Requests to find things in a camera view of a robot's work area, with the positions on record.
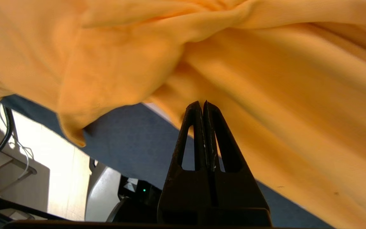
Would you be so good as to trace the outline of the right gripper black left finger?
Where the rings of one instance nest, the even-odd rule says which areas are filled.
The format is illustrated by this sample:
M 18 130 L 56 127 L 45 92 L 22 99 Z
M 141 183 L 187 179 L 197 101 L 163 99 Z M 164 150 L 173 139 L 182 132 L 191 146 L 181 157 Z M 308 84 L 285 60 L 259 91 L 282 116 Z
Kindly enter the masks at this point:
M 182 162 L 190 127 L 194 130 L 194 170 L 185 170 Z M 196 101 L 186 108 L 159 200 L 159 210 L 198 210 L 210 204 L 203 130 L 202 109 Z

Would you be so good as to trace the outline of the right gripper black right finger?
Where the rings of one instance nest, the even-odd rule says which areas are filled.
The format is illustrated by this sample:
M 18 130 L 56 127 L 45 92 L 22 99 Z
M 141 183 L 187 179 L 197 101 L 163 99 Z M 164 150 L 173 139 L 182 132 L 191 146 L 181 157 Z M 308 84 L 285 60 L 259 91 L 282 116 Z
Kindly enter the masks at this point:
M 228 209 L 267 210 L 266 200 L 220 109 L 206 101 L 203 119 L 206 165 L 215 205 Z

